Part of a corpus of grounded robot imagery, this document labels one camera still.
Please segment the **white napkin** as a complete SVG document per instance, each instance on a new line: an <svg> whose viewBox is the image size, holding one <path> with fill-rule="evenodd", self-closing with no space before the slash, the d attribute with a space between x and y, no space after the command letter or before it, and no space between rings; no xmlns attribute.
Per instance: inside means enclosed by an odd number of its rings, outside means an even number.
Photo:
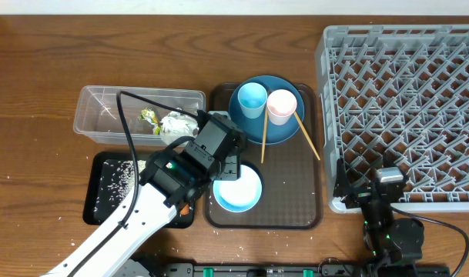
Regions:
<svg viewBox="0 0 469 277"><path fill-rule="evenodd" d="M170 112L160 121L160 138L169 145L183 136L196 137L199 133L199 126L196 120L188 115L179 112Z"/></svg>

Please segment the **light blue bowl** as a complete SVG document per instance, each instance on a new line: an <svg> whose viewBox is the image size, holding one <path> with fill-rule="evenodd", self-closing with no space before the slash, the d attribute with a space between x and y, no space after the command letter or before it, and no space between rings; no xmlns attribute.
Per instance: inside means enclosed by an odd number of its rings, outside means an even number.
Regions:
<svg viewBox="0 0 469 277"><path fill-rule="evenodd" d="M228 212L241 213L253 208L263 191L258 173L248 165L241 165L240 177L235 181L217 180L213 183L213 196Z"/></svg>

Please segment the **wooden chopstick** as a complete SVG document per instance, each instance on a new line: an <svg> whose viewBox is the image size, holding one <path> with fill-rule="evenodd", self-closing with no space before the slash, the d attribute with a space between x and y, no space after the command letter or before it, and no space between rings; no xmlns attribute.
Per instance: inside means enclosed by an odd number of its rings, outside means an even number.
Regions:
<svg viewBox="0 0 469 277"><path fill-rule="evenodd" d="M299 125L299 127L300 127L300 129L301 129L301 131L302 131L302 133L303 133L303 135L304 135L304 137L306 138L306 140L307 140L307 142L308 142L308 145L311 147L311 149L312 149L314 155L316 156L317 160L318 160L318 161L321 161L320 155L319 155L319 153L318 153L316 147L314 146L313 141L312 141L311 137L309 136L309 134L308 134L306 128L304 127L303 122L302 122L302 120L300 119L298 113L295 111L295 112L293 113L293 115L294 115L294 117L295 117L295 119L296 119L296 121L297 121L297 123L298 123L298 125Z"/></svg>
<svg viewBox="0 0 469 277"><path fill-rule="evenodd" d="M262 149L261 149L261 159L260 159L261 164L263 164L265 160L267 126L268 126L268 108L265 107L264 120L263 120Z"/></svg>

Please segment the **white rice pile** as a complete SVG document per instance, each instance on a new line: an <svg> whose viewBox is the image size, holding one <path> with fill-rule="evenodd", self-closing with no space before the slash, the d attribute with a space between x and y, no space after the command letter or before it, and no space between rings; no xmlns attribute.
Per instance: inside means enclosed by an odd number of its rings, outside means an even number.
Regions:
<svg viewBox="0 0 469 277"><path fill-rule="evenodd" d="M107 159L99 177L94 216L98 222L106 220L119 207L135 184L135 171L131 160Z"/></svg>

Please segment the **orange carrot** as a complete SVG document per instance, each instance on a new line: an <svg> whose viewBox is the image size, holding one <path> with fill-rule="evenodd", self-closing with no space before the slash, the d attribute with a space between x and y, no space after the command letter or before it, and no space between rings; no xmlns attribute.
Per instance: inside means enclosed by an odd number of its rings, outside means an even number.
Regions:
<svg viewBox="0 0 469 277"><path fill-rule="evenodd" d="M181 216L189 214L189 205L185 205L179 212Z"/></svg>

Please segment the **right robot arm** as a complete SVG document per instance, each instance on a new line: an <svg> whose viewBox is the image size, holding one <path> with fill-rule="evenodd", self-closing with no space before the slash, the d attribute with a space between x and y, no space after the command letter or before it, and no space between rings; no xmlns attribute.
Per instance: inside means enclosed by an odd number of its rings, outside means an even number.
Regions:
<svg viewBox="0 0 469 277"><path fill-rule="evenodd" d="M415 262L422 258L424 224L412 218L394 218L392 202L404 193L408 177L384 157L383 167L363 186L352 186L344 160L337 161L333 195L347 208L359 208L364 217L363 240L374 257L353 276L418 276Z"/></svg>

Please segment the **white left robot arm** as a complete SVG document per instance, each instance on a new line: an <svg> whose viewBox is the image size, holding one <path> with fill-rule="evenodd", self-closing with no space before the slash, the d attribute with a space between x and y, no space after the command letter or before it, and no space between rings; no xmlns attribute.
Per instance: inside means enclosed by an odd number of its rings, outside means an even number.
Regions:
<svg viewBox="0 0 469 277"><path fill-rule="evenodd" d="M153 153L115 211L49 276L111 276L150 236L193 204L218 179L240 176L243 130L225 115L206 114L195 138Z"/></svg>

